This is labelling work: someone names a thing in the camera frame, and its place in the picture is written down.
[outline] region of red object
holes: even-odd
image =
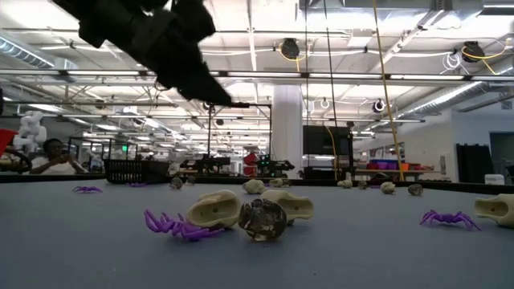
[[[6,150],[7,144],[9,144],[17,134],[17,132],[11,131],[10,129],[0,128],[0,156],[3,154],[3,151]]]

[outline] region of black basket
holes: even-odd
[[[104,160],[107,181],[113,184],[168,182],[169,164],[160,161]]]

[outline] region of person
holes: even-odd
[[[58,139],[45,141],[43,151],[46,156],[32,160],[32,170],[29,174],[68,175],[88,172],[72,157],[63,154],[63,143]]]

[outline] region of column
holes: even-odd
[[[271,159],[288,160],[295,169],[285,172],[289,178],[299,178],[303,155],[302,108],[300,85],[275,87],[271,115]]]

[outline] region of fluorescent light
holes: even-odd
[[[483,8],[514,8],[514,5],[484,5]]]
[[[330,78],[330,73],[311,73],[312,78]],[[380,79],[382,76],[379,74],[351,74],[351,73],[333,73],[333,78],[337,79]]]
[[[514,76],[473,76],[471,80],[478,81],[514,81]]]
[[[335,157],[329,157],[329,156],[315,156],[314,157],[317,160],[333,160]]]
[[[462,80],[464,75],[392,75],[390,78],[407,80]]]
[[[46,110],[48,112],[60,112],[61,111],[60,108],[57,108],[53,105],[48,105],[48,104],[29,104],[29,106],[32,108]]]
[[[77,122],[77,123],[79,123],[79,124],[86,124],[86,125],[89,125],[89,123],[88,123],[88,122],[83,121],[83,120],[76,119],[75,117],[70,117],[70,120],[73,120],[73,121],[75,121],[75,122]]]
[[[96,126],[99,128],[107,129],[107,130],[118,130],[118,127],[115,127],[114,125],[97,124]]]
[[[139,76],[139,71],[67,71],[69,75]]]
[[[249,71],[249,72],[237,72],[231,71],[228,72],[229,76],[240,76],[240,77],[300,77],[300,73],[298,72],[258,72],[258,71]]]
[[[158,128],[160,125],[155,121],[149,118],[145,119],[145,124],[151,126],[152,128]]]

